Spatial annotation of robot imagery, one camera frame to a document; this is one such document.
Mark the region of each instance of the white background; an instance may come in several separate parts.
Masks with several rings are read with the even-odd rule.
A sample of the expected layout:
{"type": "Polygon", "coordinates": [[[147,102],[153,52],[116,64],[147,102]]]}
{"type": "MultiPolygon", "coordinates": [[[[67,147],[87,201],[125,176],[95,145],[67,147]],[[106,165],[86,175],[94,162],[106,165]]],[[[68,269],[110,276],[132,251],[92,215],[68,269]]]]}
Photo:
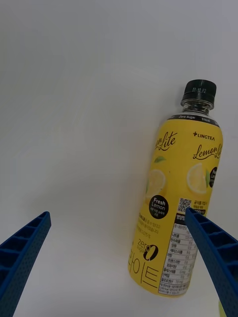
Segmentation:
{"type": "Polygon", "coordinates": [[[218,87],[224,150],[209,218],[237,234],[235,0],[0,1],[0,241],[45,210],[52,228],[16,317],[218,316],[198,256],[161,299],[127,260],[159,124],[186,83],[218,87]]]}

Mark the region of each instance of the bottle neck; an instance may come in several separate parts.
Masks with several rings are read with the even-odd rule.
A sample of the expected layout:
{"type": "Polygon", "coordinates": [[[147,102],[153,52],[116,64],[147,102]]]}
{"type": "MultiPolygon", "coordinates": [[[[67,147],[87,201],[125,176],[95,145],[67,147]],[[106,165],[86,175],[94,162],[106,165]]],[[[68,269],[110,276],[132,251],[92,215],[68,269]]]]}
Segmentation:
{"type": "Polygon", "coordinates": [[[203,100],[184,100],[181,103],[182,112],[198,112],[205,115],[209,114],[209,111],[214,108],[214,105],[203,100]]]}

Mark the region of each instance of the lemon lite logo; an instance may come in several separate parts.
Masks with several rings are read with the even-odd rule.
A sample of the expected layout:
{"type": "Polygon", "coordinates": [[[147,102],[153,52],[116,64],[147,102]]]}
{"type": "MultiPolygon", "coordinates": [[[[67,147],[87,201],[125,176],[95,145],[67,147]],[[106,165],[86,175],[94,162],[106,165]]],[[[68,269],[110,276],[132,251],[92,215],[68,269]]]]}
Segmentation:
{"type": "Polygon", "coordinates": [[[174,133],[173,131],[169,134],[168,132],[165,133],[163,138],[159,138],[156,142],[155,148],[162,151],[167,151],[171,145],[175,143],[175,135],[178,134],[177,132],[174,133]]]}

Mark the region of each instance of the lemon slice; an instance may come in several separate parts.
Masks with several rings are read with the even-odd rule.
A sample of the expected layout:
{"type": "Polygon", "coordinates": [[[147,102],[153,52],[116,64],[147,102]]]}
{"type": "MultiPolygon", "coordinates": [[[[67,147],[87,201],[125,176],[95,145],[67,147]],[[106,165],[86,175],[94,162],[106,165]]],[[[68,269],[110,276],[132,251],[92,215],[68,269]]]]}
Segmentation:
{"type": "Polygon", "coordinates": [[[190,190],[196,194],[206,194],[207,184],[203,174],[202,163],[198,163],[191,167],[187,173],[187,185],[190,190]]]}
{"type": "Polygon", "coordinates": [[[165,187],[165,183],[165,175],[160,169],[153,169],[150,171],[145,194],[147,203],[150,202],[153,196],[161,194],[161,191],[165,187]]]}

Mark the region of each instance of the lemon drink bottle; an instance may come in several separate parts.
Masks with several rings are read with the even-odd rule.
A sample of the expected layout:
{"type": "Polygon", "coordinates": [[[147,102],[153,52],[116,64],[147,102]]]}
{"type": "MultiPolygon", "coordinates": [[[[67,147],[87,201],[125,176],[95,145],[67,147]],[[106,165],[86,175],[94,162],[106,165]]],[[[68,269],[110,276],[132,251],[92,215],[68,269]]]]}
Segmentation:
{"type": "Polygon", "coordinates": [[[179,296],[190,283],[197,246],[185,225],[187,207],[206,215],[223,137],[208,114],[216,85],[188,82],[182,113],[160,128],[128,259],[131,277],[156,295],[179,296]]]}

